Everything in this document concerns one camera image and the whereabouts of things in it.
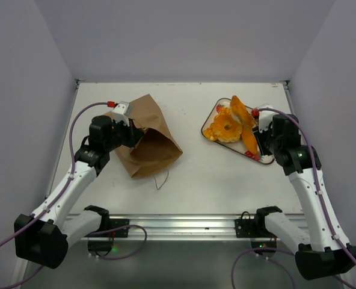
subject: white tray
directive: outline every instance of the white tray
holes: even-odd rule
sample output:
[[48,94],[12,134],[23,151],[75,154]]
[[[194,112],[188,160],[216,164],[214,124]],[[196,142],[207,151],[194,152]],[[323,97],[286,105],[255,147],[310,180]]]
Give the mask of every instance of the white tray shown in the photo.
[[[216,104],[214,105],[210,115],[207,117],[206,121],[204,122],[201,133],[204,136],[203,132],[210,127],[210,124],[214,122],[214,117],[218,114],[219,109],[221,107],[229,107],[231,99],[229,98],[221,98],[219,99]],[[249,113],[251,113],[252,108],[246,107]],[[214,143],[224,146],[234,152],[237,152],[244,157],[250,158],[253,161],[256,161],[261,164],[272,164],[274,162],[273,156],[262,156],[260,153],[256,156],[251,156],[250,152],[247,150],[246,146],[244,145],[242,140],[235,141],[233,143],[222,143],[220,141],[215,141]]]

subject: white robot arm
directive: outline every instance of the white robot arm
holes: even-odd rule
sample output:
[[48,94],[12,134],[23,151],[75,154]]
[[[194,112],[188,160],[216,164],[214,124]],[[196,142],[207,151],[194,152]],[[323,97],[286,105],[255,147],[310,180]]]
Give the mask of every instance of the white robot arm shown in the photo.
[[[296,264],[306,280],[346,273],[354,263],[338,244],[339,239],[356,259],[356,246],[352,246],[343,232],[333,211],[316,151],[310,156],[307,146],[301,144],[298,123],[293,115],[281,115],[269,105],[253,110],[258,116],[259,126],[253,132],[262,155],[274,155],[276,162],[284,169],[293,185],[304,212],[310,235],[300,230],[277,207],[257,210],[256,224],[261,231],[268,231],[278,238],[295,254]],[[320,189],[316,189],[312,160],[315,158]],[[321,198],[330,220],[327,220]],[[332,235],[330,224],[334,228]]]
[[51,195],[30,216],[21,214],[16,219],[15,232],[40,216],[15,238],[18,257],[54,269],[62,263],[68,248],[81,238],[94,231],[111,229],[109,212],[99,207],[88,206],[79,216],[66,218],[83,191],[108,163],[109,153],[121,145],[134,147],[144,135],[129,118],[130,104],[114,105],[114,120],[108,116],[92,119],[89,136],[75,153],[75,165],[71,165]]

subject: tabletop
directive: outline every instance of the tabletop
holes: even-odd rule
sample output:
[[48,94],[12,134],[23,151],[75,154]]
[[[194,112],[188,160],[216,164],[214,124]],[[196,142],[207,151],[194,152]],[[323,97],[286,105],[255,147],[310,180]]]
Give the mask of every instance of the tabletop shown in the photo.
[[[80,213],[88,205],[106,208],[111,214],[240,214],[272,205],[288,214],[302,213],[297,195],[278,164],[259,164],[201,134],[220,98],[237,95],[250,107],[269,103],[289,113],[281,83],[81,83],[71,119],[93,102],[130,102],[146,94],[151,94],[161,108],[183,151],[169,168],[167,182],[157,190],[152,176],[130,178],[112,152],[110,162],[71,213]],[[109,108],[103,106],[93,107],[79,118],[73,133],[74,149],[88,135],[91,119],[107,111]],[[69,165],[69,144],[65,141],[53,187]],[[162,183],[166,175],[166,171],[158,173],[157,182]]]

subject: cable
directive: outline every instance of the cable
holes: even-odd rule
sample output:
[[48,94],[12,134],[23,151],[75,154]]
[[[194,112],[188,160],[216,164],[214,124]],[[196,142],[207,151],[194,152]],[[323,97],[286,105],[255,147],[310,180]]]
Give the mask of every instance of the cable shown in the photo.
[[[271,248],[271,247],[252,248],[252,249],[246,250],[245,252],[242,252],[241,254],[239,254],[237,256],[237,258],[235,259],[235,261],[233,263],[233,266],[232,266],[232,275],[231,275],[231,277],[232,277],[233,289],[236,289],[235,282],[234,282],[234,271],[235,271],[235,268],[236,268],[238,260],[241,259],[242,256],[244,256],[244,255],[246,255],[246,254],[248,254],[250,252],[256,252],[256,251],[261,251],[261,250],[262,251],[264,251],[264,250],[272,250],[272,251],[276,251],[276,252],[280,252],[280,253],[283,253],[283,254],[286,254],[286,255],[293,256],[293,253],[291,251],[287,251],[287,250],[283,250],[283,249],[279,249],[279,248]],[[274,260],[272,258],[267,258],[267,257],[259,255],[259,254],[257,254],[257,256],[265,258],[267,261],[270,261],[270,262],[280,266],[282,269],[284,269],[284,271],[287,273],[287,275],[290,277],[290,280],[292,281],[293,288],[296,288],[296,283],[295,283],[294,277],[292,276],[291,272],[287,268],[285,268],[284,265],[282,265],[281,263],[279,263],[278,261],[276,261],[276,260]],[[348,286],[350,289],[356,289],[356,287],[354,287],[353,285],[349,284],[348,282],[346,282],[345,280],[341,279],[338,276],[333,276],[333,278],[338,280],[338,281],[340,281],[345,286]]]
[[333,276],[334,279],[340,281],[342,284],[344,284],[345,286],[348,286],[350,289],[356,289],[356,287],[354,287],[353,285],[347,283],[345,280],[341,279],[338,276]]
[[[320,183],[319,183],[319,180],[318,180],[317,166],[316,166],[316,160],[314,158],[313,149],[312,149],[312,146],[311,146],[311,144],[309,143],[309,141],[308,141],[308,139],[306,137],[305,132],[302,130],[302,128],[300,127],[299,123],[295,119],[293,119],[292,117],[288,116],[286,113],[284,113],[284,112],[282,112],[280,110],[276,110],[274,108],[260,108],[258,111],[264,111],[264,110],[273,111],[275,113],[278,113],[278,114],[281,114],[281,115],[287,117],[299,129],[300,133],[304,137],[304,140],[305,140],[306,145],[307,145],[308,150],[309,150],[309,154],[310,154],[310,158],[311,158],[311,164],[312,164],[312,167],[313,167],[313,170],[312,170],[313,171],[313,178],[315,179],[316,189],[317,189],[317,191],[321,191]],[[325,219],[326,219],[326,221],[328,223],[329,230],[330,230],[332,236],[335,236],[337,234],[336,234],[336,231],[334,230],[332,221],[330,219],[330,216],[329,216],[329,213],[328,213],[328,209],[327,209],[327,206],[325,204],[324,197],[321,194],[319,194],[318,196],[319,196],[319,200],[320,200],[320,203],[321,203],[322,211],[324,212]],[[336,242],[340,245],[340,247],[347,254],[347,256],[351,259],[351,261],[356,265],[356,259],[350,253],[350,251],[345,247],[345,245],[341,242],[341,240],[340,239],[336,239]]]
[[[69,145],[70,145],[70,153],[71,153],[71,171],[70,171],[70,175],[73,175],[74,171],[75,171],[75,158],[74,158],[74,150],[72,147],[72,134],[73,134],[73,130],[74,130],[74,126],[75,123],[77,121],[77,119],[81,116],[82,113],[84,113],[86,110],[88,110],[91,107],[95,107],[97,105],[107,105],[107,102],[96,102],[94,104],[90,104],[88,106],[86,106],[84,109],[82,109],[74,118],[71,127],[70,127],[70,133],[69,133]],[[58,200],[61,198],[61,196],[64,194],[64,192],[67,190],[67,188],[69,187],[70,183],[72,181],[72,178],[68,178],[66,183],[64,184],[64,187],[62,188],[62,190],[59,192],[59,194],[55,197],[55,199],[47,206],[48,209],[50,209],[56,202],[58,202]],[[20,230],[16,231],[14,234],[10,235],[9,237],[7,237],[6,239],[4,239],[3,241],[0,242],[0,247],[2,247],[3,245],[7,244],[9,241],[11,241],[12,239],[16,238],[18,235],[20,235],[22,232],[26,231],[28,228],[30,228],[34,223],[36,223],[40,218],[42,218],[44,215],[46,214],[46,210],[43,210],[40,214],[38,214],[31,222],[29,222],[27,225],[25,225],[23,228],[21,228]],[[17,287],[19,285],[21,285],[23,283],[19,283],[18,285],[13,284],[9,287],[5,287],[5,288],[14,288]]]
[[25,282],[31,280],[37,273],[39,273],[39,272],[43,269],[43,267],[44,267],[44,266],[38,267],[38,269],[36,269],[36,270],[34,271],[34,273],[33,273],[31,276],[27,277],[26,279],[21,280],[20,282],[15,283],[15,284],[13,284],[13,285],[9,285],[9,286],[6,286],[6,287],[0,287],[0,289],[12,289],[12,288],[15,288],[15,287],[18,287],[18,286],[24,284]]
[[243,222],[243,218],[244,218],[244,215],[245,214],[248,214],[248,216],[249,216],[249,220],[251,220],[251,215],[250,215],[250,213],[248,212],[248,211],[244,211],[244,212],[242,212],[242,214],[241,214],[241,216],[240,216],[240,220],[241,220],[241,227],[242,227],[242,229],[244,229],[244,231],[248,231],[248,229],[246,228],[246,223],[245,222]]
[[110,254],[112,248],[114,247],[114,236],[115,236],[115,232],[112,232],[108,234],[108,240],[111,241],[112,246],[109,250],[106,251],[106,253],[104,255],[101,255],[100,253],[98,253],[98,251],[94,251],[95,255],[99,256],[99,257],[106,257],[108,254]]
[[[286,255],[290,255],[290,256],[293,256],[293,254],[287,250],[284,250],[284,249],[279,249],[279,248],[271,248],[271,247],[265,247],[265,248],[252,248],[252,249],[248,249],[246,250],[245,252],[242,252],[240,253],[237,258],[234,260],[234,263],[233,263],[233,266],[232,266],[232,286],[233,286],[233,289],[236,289],[236,284],[234,283],[234,271],[235,271],[235,268],[236,268],[236,265],[237,265],[237,262],[239,259],[241,259],[244,255],[250,253],[250,252],[255,252],[255,251],[264,251],[264,250],[272,250],[272,251],[276,251],[276,252],[281,252],[281,253],[284,253]],[[290,273],[290,271],[288,271],[287,268],[284,267],[284,265],[282,265],[281,263],[271,259],[271,258],[267,258],[267,257],[264,257],[265,259],[267,259],[268,261],[270,262],[273,262],[277,265],[279,265],[280,267],[282,267],[282,269],[285,270],[285,272],[289,275],[290,277],[290,280],[292,281],[292,285],[293,285],[293,289],[296,288],[296,283],[295,283],[295,280],[294,280],[294,277],[292,276],[292,274]]]
[[99,259],[103,259],[103,260],[107,260],[107,261],[123,260],[123,259],[129,258],[131,256],[134,256],[135,254],[137,254],[139,251],[141,251],[143,249],[144,245],[146,244],[146,240],[147,240],[147,232],[146,232],[146,229],[143,228],[140,225],[126,225],[126,226],[122,226],[122,227],[118,227],[118,228],[110,229],[110,230],[106,230],[106,231],[92,232],[92,233],[89,233],[87,236],[91,237],[91,236],[96,236],[96,235],[102,235],[102,234],[115,232],[115,231],[119,231],[119,230],[126,229],[126,228],[139,228],[144,232],[144,240],[143,240],[141,246],[137,250],[135,250],[135,251],[133,251],[130,254],[127,254],[125,256],[120,256],[120,257],[115,257],[115,258],[109,258],[109,257],[105,257],[105,256],[98,256]]

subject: brown paper bag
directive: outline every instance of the brown paper bag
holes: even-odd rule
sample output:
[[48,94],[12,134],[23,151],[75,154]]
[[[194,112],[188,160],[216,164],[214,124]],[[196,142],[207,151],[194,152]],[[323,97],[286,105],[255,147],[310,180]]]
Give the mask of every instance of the brown paper bag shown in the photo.
[[121,146],[115,150],[131,178],[154,175],[173,164],[182,150],[171,136],[161,109],[151,95],[131,102],[130,118],[145,131],[135,148]]

